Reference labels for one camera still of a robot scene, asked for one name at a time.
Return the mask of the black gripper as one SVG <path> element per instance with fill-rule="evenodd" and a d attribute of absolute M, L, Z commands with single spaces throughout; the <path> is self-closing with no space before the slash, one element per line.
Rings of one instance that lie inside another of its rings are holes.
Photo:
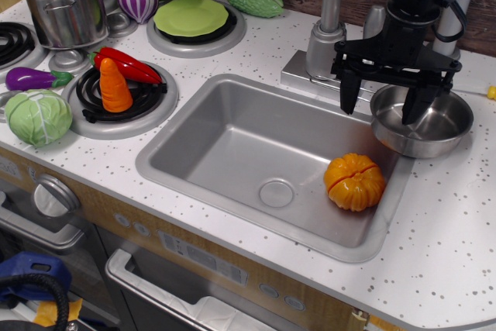
<path fill-rule="evenodd" d="M 387 20 L 370 38 L 338 42 L 331 72 L 340 80 L 340 108 L 355 109 L 362 80 L 409 88 L 402 124 L 418 121 L 437 95 L 448 92 L 462 64 L 424 44 L 433 24 Z"/>

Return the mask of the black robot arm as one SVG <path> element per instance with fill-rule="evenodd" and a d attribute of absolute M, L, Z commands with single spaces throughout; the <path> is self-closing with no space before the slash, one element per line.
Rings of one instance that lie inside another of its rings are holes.
<path fill-rule="evenodd" d="M 381 31 L 370 38 L 338 42 L 331 72 L 340 82 L 340 107 L 354 111 L 362 81 L 408 89 L 402 109 L 405 125 L 416 122 L 440 95 L 450 92 L 458 60 L 424 44 L 441 11 L 451 8 L 460 24 L 467 17 L 458 0 L 388 0 Z"/>

